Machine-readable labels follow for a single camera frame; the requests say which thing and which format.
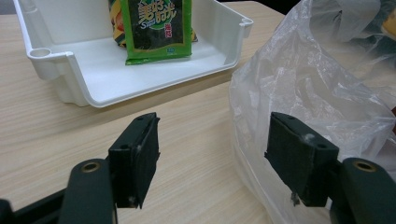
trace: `wood grain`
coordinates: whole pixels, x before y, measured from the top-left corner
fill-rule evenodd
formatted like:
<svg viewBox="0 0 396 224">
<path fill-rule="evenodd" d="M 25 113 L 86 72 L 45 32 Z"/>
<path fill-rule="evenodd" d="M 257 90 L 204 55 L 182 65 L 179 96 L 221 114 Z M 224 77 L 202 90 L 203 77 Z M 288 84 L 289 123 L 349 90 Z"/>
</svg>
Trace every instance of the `wood grain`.
<svg viewBox="0 0 396 224">
<path fill-rule="evenodd" d="M 73 166 L 104 158 L 132 119 L 155 111 L 158 170 L 143 209 L 120 209 L 120 223 L 271 223 L 233 168 L 228 85 L 283 16 L 227 5 L 255 22 L 234 69 L 101 109 L 61 103 L 27 59 L 17 16 L 0 16 L 0 197 L 19 209 L 64 188 Z"/>
</svg>

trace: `plastic bag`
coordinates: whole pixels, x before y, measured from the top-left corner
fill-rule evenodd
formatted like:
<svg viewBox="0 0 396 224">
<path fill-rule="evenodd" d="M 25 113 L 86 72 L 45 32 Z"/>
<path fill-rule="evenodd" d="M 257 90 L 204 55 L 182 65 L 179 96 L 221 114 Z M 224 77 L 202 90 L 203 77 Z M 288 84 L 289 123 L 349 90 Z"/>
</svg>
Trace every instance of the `plastic bag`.
<svg viewBox="0 0 396 224">
<path fill-rule="evenodd" d="M 392 129 L 396 42 L 381 33 L 390 1 L 303 0 L 273 37 L 233 73 L 230 105 L 236 170 L 274 223 L 330 223 L 327 208 L 293 206 L 263 154 L 272 111 L 293 115 L 396 179 Z"/>
</svg>

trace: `table surface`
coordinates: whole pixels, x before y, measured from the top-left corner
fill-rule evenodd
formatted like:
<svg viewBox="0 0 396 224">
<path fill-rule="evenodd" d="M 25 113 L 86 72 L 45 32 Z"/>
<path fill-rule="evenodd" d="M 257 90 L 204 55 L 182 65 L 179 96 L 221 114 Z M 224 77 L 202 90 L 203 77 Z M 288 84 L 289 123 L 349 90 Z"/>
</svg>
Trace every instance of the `table surface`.
<svg viewBox="0 0 396 224">
<path fill-rule="evenodd" d="M 17 16 L 0 16 L 0 197 L 17 210 L 65 188 L 76 164 L 104 158 L 132 119 L 157 112 L 157 173 L 143 209 L 119 209 L 120 223 L 271 223 L 233 167 L 228 86 L 283 15 L 226 5 L 254 20 L 234 69 L 100 109 L 62 103 L 27 59 Z"/>
</svg>

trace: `screw hole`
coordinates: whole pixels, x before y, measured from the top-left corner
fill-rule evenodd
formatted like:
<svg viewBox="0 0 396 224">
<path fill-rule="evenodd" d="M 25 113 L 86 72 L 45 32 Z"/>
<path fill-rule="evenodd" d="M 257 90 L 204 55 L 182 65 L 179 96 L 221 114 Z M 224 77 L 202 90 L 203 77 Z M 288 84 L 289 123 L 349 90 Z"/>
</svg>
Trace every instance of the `screw hole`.
<svg viewBox="0 0 396 224">
<path fill-rule="evenodd" d="M 365 161 L 355 161 L 353 164 L 360 170 L 365 171 L 365 172 L 375 172 L 376 168 L 370 163 L 367 163 Z"/>
<path fill-rule="evenodd" d="M 93 161 L 93 162 L 88 162 L 87 164 L 84 164 L 81 168 L 82 173 L 90 173 L 93 171 L 98 170 L 100 167 L 99 162 Z"/>
</svg>

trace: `yellow object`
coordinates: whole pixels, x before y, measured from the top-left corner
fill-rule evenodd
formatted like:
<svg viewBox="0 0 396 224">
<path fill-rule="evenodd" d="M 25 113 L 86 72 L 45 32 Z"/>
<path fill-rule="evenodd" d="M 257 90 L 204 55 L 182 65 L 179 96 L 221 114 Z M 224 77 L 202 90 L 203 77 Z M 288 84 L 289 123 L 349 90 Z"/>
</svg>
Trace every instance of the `yellow object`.
<svg viewBox="0 0 396 224">
<path fill-rule="evenodd" d="M 197 41 L 198 41 L 197 34 L 196 34 L 195 31 L 191 28 L 191 42 L 197 42 Z"/>
<path fill-rule="evenodd" d="M 110 19 L 113 24 L 113 38 L 121 47 L 125 47 L 125 33 L 121 14 L 120 0 L 110 0 Z"/>
<path fill-rule="evenodd" d="M 390 38 L 396 40 L 396 8 L 388 15 L 388 18 L 382 23 L 382 32 Z"/>
</svg>

